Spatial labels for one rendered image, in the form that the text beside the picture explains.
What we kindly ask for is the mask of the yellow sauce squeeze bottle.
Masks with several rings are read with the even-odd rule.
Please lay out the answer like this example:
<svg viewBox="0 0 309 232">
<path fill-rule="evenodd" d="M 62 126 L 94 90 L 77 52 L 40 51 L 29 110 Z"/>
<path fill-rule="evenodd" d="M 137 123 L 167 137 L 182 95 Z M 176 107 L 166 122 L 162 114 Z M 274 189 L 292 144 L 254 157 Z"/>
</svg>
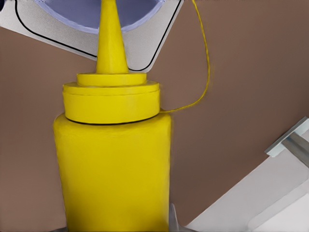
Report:
<svg viewBox="0 0 309 232">
<path fill-rule="evenodd" d="M 97 66 L 63 86 L 54 123 L 69 232 L 167 232 L 171 117 L 130 72 L 116 0 L 101 0 Z"/>
</svg>

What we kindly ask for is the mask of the pale blue cup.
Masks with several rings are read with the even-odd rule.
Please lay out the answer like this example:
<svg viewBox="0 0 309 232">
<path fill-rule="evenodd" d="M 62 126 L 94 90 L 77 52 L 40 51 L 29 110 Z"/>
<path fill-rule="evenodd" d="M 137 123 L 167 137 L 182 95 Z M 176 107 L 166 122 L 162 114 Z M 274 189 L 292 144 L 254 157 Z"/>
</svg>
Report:
<svg viewBox="0 0 309 232">
<path fill-rule="evenodd" d="M 34 0 L 45 12 L 76 30 L 97 34 L 101 0 Z M 165 0 L 116 0 L 122 32 L 131 31 L 150 18 Z"/>
</svg>

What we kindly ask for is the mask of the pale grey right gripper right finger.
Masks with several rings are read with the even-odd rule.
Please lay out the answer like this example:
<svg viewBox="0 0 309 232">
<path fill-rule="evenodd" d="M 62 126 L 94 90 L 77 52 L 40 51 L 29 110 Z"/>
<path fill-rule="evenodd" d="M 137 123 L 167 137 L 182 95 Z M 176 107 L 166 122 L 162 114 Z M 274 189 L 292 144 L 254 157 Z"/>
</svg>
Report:
<svg viewBox="0 0 309 232">
<path fill-rule="evenodd" d="M 173 203 L 169 204 L 169 231 L 178 232 L 179 224 L 176 216 L 176 210 Z"/>
</svg>

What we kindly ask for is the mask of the silver frame post with foot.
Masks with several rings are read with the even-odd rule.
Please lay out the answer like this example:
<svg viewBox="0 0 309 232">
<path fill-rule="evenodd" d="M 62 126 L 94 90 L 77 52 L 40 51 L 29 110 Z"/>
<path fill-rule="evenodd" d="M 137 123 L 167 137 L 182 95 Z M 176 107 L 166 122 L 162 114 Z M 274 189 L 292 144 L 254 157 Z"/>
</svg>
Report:
<svg viewBox="0 0 309 232">
<path fill-rule="evenodd" d="M 270 157 L 276 157 L 284 149 L 287 149 L 309 168 L 309 141 L 302 137 L 307 131 L 309 131 L 309 118 L 305 116 L 279 137 L 264 152 Z"/>
</svg>

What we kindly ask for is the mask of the grey kitchen scale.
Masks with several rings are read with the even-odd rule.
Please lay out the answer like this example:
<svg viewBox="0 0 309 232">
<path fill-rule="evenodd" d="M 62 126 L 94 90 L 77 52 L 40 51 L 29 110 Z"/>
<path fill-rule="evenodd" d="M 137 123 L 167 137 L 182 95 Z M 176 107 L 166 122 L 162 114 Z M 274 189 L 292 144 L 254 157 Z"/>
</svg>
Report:
<svg viewBox="0 0 309 232">
<path fill-rule="evenodd" d="M 148 72 L 168 36 L 183 0 L 165 0 L 141 26 L 122 32 L 128 69 Z M 71 28 L 45 12 L 34 0 L 0 0 L 0 27 L 96 60 L 98 33 Z"/>
</svg>

